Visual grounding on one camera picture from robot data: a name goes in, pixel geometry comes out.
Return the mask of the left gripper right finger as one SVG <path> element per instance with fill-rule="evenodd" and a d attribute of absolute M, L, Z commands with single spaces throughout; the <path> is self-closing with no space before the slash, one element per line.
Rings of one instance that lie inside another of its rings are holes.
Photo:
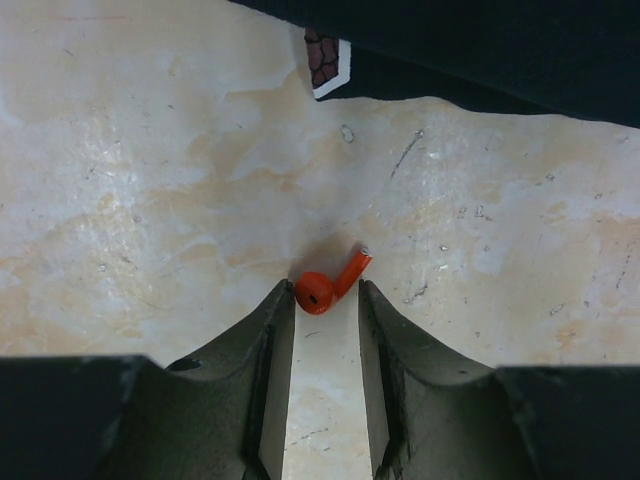
<path fill-rule="evenodd" d="M 360 356 L 377 479 L 635 479 L 635 365 L 490 368 L 358 292 Z"/>

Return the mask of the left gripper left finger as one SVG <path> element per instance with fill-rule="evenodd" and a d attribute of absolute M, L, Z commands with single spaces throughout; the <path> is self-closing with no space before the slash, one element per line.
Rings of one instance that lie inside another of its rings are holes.
<path fill-rule="evenodd" d="M 278 479 L 295 299 L 280 281 L 244 319 L 161 367 L 143 355 L 5 357 L 5 479 Z"/>

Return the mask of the orange earbud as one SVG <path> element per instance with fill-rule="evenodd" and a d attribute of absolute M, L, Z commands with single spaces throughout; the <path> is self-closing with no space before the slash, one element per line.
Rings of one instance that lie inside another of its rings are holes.
<path fill-rule="evenodd" d="M 294 285 L 298 305 L 309 315 L 326 313 L 346 296 L 372 260 L 369 250 L 360 247 L 335 280 L 322 272 L 304 272 Z"/>

